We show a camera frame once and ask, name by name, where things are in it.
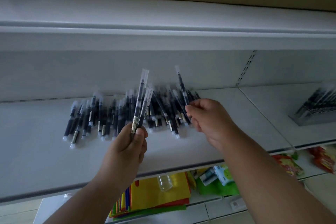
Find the hand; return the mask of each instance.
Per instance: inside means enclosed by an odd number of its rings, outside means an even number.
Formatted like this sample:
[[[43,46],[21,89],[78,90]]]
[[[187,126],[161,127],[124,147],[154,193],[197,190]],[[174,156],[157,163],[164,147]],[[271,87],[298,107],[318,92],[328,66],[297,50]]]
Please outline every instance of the hand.
[[[203,132],[208,142],[222,151],[224,141],[242,131],[233,122],[224,107],[212,99],[197,99],[185,107],[198,132]]]
[[[144,127],[137,128],[131,140],[132,124],[126,125],[109,146],[103,163],[93,179],[104,190],[118,190],[121,195],[134,181],[139,164],[147,150],[145,137],[148,133]]]

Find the fingernail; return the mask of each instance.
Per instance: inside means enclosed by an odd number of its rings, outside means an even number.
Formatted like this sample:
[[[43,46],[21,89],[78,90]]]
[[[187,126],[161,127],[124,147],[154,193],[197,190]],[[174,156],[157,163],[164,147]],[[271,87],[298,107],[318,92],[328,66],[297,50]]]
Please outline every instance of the fingernail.
[[[143,130],[141,128],[137,128],[136,131],[135,131],[135,133],[137,135],[142,135],[143,134]]]

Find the floor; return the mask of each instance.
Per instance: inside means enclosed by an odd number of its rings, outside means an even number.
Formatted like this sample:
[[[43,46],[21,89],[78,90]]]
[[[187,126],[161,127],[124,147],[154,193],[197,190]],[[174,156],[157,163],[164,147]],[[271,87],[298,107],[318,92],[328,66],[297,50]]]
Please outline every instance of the floor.
[[[336,215],[336,175],[325,174],[305,180],[313,195]],[[32,224],[41,199],[0,206],[0,224]],[[254,224],[248,212],[212,220],[213,224]]]

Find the person's left arm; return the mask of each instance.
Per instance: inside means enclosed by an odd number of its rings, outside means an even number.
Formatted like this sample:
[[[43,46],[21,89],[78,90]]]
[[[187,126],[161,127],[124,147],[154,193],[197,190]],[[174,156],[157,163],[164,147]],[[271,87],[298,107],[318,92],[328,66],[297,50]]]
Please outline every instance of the person's left arm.
[[[131,140],[126,125],[111,143],[103,163],[89,184],[62,205],[44,224],[104,223],[113,205],[137,175],[147,150],[143,127]]]

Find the person's left hand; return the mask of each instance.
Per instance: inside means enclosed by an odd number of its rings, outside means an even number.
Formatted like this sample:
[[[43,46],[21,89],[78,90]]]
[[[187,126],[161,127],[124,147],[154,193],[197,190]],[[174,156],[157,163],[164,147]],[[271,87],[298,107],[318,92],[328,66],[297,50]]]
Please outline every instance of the person's left hand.
[[[131,127],[132,124],[126,125],[111,143],[93,179],[104,190],[117,190],[122,194],[134,181],[139,164],[144,159],[148,133],[144,127],[137,128],[131,140]]]

